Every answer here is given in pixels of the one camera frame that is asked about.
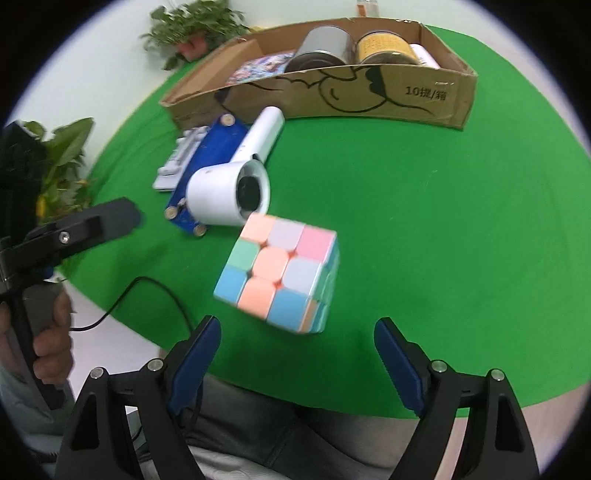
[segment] pastel rubik's cube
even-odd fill
[[[336,232],[252,213],[213,295],[276,327],[318,333],[338,268]]]

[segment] tin can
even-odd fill
[[[354,56],[351,35],[339,27],[322,25],[306,35],[285,72],[351,65]]]
[[[400,35],[387,30],[369,32],[361,37],[357,42],[357,57],[360,64],[420,64],[410,45]]]

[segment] green table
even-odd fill
[[[435,30],[480,76],[463,132],[380,119],[293,120],[267,162],[269,212],[339,234],[324,333],[291,335],[215,300],[238,230],[212,228],[196,239],[164,220],[168,195],[151,184],[177,131],[157,102],[187,69],[137,109],[96,164],[96,201],[127,196],[145,223],[78,258],[74,285],[107,308],[136,275],[161,280],[195,324],[205,314],[222,322],[212,373],[307,406],[412,416],[374,350],[382,316],[458,371],[503,369],[524,406],[584,383],[589,159],[507,61],[473,38]],[[149,284],[115,317],[163,348],[187,336],[172,301]]]

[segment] blue circuit board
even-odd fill
[[[217,119],[201,141],[166,204],[165,215],[170,210],[175,212],[176,209],[174,217],[166,215],[166,218],[191,235],[202,236],[207,229],[206,226],[200,226],[181,202],[185,198],[189,180],[200,168],[228,163],[248,132],[248,127],[237,118],[230,126],[222,125],[221,118]]]

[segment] sleeve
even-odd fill
[[[66,392],[66,402],[57,410],[40,404],[38,396],[26,382],[18,379],[0,365],[0,400],[21,434],[63,435],[66,421],[74,407],[72,388],[67,382],[59,385]]]

